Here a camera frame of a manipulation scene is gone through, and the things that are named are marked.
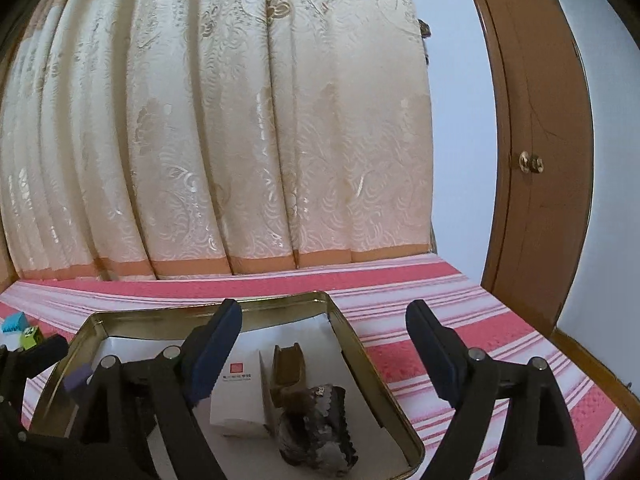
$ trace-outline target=wooden door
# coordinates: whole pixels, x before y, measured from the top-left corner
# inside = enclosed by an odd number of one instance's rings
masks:
[[[494,225],[482,285],[549,335],[577,268],[591,205],[587,83],[557,0],[475,0],[498,117]],[[521,152],[543,171],[524,173]]]

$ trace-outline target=orange curtain trim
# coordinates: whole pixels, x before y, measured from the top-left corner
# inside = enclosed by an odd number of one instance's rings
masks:
[[[226,258],[152,261],[158,276],[194,276],[197,274],[231,274]]]
[[[24,270],[20,277],[25,280],[72,280],[74,278],[107,278],[106,271],[118,276],[148,276],[153,279],[158,276],[207,276],[211,274],[259,274],[263,272],[277,272],[281,270],[295,270],[298,268],[318,267],[336,264],[350,264],[370,262],[386,258],[400,258],[414,254],[428,253],[429,244],[412,244],[397,247],[386,247],[370,251],[328,250],[314,253],[276,256],[273,258],[239,258],[231,256],[214,260],[172,260],[140,262],[114,262],[108,258],[99,258],[91,264],[76,265],[66,269]]]

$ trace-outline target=green toy block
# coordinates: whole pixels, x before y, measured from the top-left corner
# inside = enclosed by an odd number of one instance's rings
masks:
[[[28,326],[20,334],[20,346],[25,350],[36,346],[44,341],[44,336],[37,326]]]

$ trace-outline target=purple eraser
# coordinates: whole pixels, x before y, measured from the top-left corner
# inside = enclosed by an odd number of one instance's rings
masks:
[[[89,365],[84,364],[81,367],[76,368],[76,370],[71,372],[62,380],[62,384],[65,387],[66,392],[71,396],[76,404],[80,404],[80,400],[87,388],[87,379],[91,377],[93,373],[93,369]]]

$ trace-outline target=white wall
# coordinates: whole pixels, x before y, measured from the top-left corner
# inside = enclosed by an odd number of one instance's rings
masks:
[[[589,84],[591,217],[558,327],[640,395],[640,50],[606,0],[560,0]]]
[[[494,86],[473,0],[415,0],[429,23],[438,254],[479,283],[494,218]]]

